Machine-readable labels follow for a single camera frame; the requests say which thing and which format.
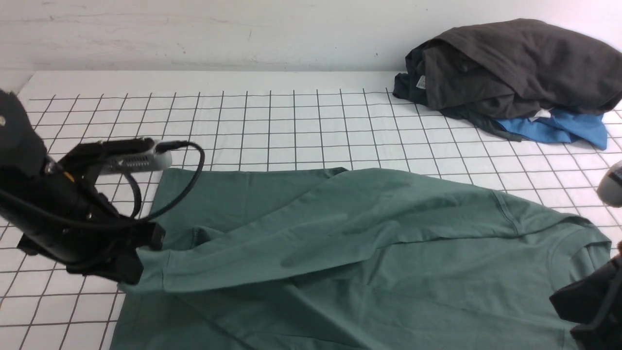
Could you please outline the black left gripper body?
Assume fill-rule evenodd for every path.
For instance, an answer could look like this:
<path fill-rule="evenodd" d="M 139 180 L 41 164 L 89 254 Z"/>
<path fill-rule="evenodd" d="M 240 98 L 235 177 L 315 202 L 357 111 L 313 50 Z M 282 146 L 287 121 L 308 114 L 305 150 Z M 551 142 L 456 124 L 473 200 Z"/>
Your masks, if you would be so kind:
<path fill-rule="evenodd" d="M 140 189 L 130 181 L 134 211 L 123 215 L 95 189 L 104 166 L 59 165 L 27 176 L 1 169 L 1 216 L 22 232 L 18 249 L 62 264 L 75 275 L 136 284 L 143 273 L 138 248 L 160 250 L 165 230 L 137 218 Z"/>

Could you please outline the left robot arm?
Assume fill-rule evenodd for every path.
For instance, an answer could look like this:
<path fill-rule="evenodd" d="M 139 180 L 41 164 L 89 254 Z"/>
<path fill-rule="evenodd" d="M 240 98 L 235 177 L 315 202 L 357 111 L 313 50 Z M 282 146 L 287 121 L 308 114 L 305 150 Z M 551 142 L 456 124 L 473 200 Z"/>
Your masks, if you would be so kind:
<path fill-rule="evenodd" d="M 49 155 L 15 93 L 1 93 L 1 216 L 20 230 L 17 248 L 63 264 L 68 273 L 136 284 L 143 273 L 137 249 L 161 248 L 164 229 L 120 213 L 95 189 L 100 175 L 130 168 L 150 138 L 87 142 L 60 161 Z"/>

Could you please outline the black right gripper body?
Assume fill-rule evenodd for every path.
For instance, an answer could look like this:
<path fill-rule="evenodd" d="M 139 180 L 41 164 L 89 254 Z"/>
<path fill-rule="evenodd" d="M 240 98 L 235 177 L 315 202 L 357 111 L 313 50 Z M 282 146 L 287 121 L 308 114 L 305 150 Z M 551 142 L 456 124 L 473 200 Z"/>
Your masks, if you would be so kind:
<path fill-rule="evenodd" d="M 621 265 L 622 258 L 617 255 L 549 298 L 560 319 L 576 323 L 570 334 L 580 350 L 622 348 Z"/>

